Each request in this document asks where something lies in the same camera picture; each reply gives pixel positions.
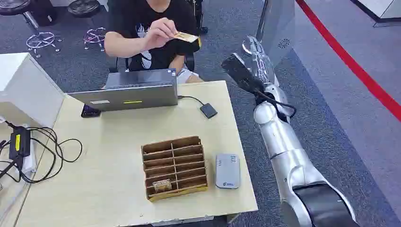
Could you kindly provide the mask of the person's right hand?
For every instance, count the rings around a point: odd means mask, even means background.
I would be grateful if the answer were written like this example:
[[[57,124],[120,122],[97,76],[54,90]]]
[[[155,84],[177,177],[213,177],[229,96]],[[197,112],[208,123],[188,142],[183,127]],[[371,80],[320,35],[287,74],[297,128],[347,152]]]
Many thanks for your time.
[[[173,40],[177,33],[173,20],[164,17],[153,21],[143,37],[145,42],[144,50],[163,47],[167,42]]]

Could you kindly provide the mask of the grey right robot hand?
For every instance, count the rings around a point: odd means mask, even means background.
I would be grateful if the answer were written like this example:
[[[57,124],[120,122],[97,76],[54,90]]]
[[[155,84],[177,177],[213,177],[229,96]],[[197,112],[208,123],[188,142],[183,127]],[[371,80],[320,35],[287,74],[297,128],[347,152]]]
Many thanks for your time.
[[[222,62],[221,67],[241,89],[254,96],[260,93],[281,96],[282,90],[277,83],[273,64],[262,44],[253,36],[247,38],[252,59],[250,66],[246,66],[244,60],[233,53]]]

